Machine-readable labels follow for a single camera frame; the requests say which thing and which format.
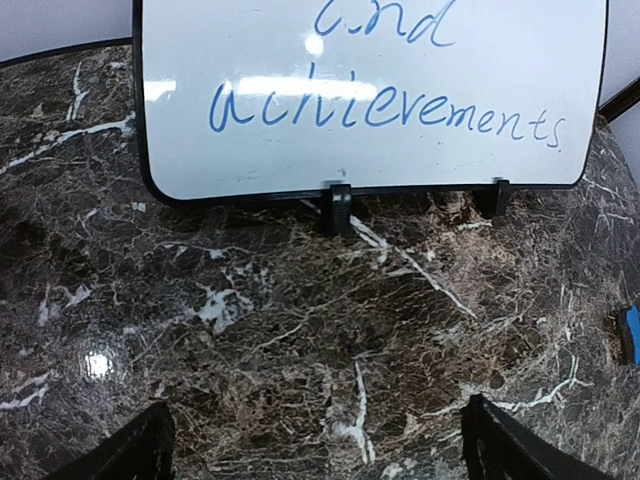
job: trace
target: dark marble surface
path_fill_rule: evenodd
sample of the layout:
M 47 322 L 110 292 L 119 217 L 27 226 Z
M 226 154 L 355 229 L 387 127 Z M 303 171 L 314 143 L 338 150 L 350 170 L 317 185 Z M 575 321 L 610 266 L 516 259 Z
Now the dark marble surface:
M 156 399 L 179 478 L 462 479 L 483 392 L 640 476 L 640 203 L 609 131 L 571 191 L 484 221 L 465 193 L 173 210 L 142 185 L 130 50 L 0 71 L 0 478 L 36 479 Z

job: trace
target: whiteboard stand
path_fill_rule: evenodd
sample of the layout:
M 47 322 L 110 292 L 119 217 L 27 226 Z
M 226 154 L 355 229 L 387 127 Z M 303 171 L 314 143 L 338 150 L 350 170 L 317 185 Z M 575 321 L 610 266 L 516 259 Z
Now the whiteboard stand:
M 322 194 L 320 215 L 326 235 L 343 235 L 351 231 L 351 185 L 333 184 Z
M 504 217 L 507 214 L 507 206 L 516 189 L 509 180 L 499 179 L 486 190 L 474 190 L 474 200 L 480 214 L 487 220 L 494 217 Z

